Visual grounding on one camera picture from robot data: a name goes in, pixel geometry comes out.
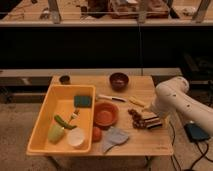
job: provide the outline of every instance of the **green sponge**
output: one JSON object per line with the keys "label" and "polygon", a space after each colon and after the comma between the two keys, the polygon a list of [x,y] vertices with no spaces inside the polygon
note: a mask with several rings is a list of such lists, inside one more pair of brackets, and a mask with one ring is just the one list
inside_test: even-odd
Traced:
{"label": "green sponge", "polygon": [[74,106],[75,107],[91,107],[92,98],[90,96],[74,96]]}

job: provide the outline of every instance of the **green cup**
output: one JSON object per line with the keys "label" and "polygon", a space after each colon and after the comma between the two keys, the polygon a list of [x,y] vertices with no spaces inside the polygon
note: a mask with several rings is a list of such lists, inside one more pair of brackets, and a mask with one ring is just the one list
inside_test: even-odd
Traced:
{"label": "green cup", "polygon": [[48,140],[51,143],[56,144],[65,134],[64,127],[61,127],[58,124],[51,126],[48,132]]}

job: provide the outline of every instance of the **dark cup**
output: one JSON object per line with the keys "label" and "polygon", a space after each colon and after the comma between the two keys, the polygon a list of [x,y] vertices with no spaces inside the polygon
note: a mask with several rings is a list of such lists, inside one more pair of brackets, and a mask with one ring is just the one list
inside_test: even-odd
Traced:
{"label": "dark cup", "polygon": [[69,85],[70,84],[70,76],[69,75],[62,75],[60,78],[59,78],[59,81],[61,84],[63,85]]}
{"label": "dark cup", "polygon": [[115,91],[122,91],[127,87],[129,78],[126,74],[117,72],[110,76],[109,81]]}

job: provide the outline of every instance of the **table leg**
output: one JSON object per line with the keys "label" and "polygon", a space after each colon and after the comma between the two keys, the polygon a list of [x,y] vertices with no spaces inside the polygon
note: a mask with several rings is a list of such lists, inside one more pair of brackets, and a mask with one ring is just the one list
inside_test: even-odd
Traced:
{"label": "table leg", "polygon": [[46,159],[56,168],[56,170],[63,170],[60,164],[52,156],[45,156]]}
{"label": "table leg", "polygon": [[148,156],[145,156],[145,158],[146,158],[146,164],[145,164],[145,166],[143,167],[143,168],[149,168],[150,166],[151,166],[151,164],[152,164],[152,161],[153,161],[153,159],[155,158],[154,156],[150,156],[150,157],[148,157]]}

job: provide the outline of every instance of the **yellow plastic tub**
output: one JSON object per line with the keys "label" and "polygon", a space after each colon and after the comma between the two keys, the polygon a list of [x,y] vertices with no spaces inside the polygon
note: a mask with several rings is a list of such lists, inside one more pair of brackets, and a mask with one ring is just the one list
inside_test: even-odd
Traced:
{"label": "yellow plastic tub", "polygon": [[[57,143],[52,144],[48,141],[47,135],[49,128],[54,121],[54,115],[60,115],[64,121],[68,121],[74,112],[74,96],[85,95],[92,97],[90,108],[78,108],[78,117],[73,119],[70,124],[77,125],[85,133],[85,141],[81,148],[73,148],[67,142],[68,130],[65,136]],[[92,127],[95,103],[95,87],[92,85],[52,85],[49,87],[39,116],[30,137],[27,154],[29,155],[72,155],[89,152],[92,143]]]}

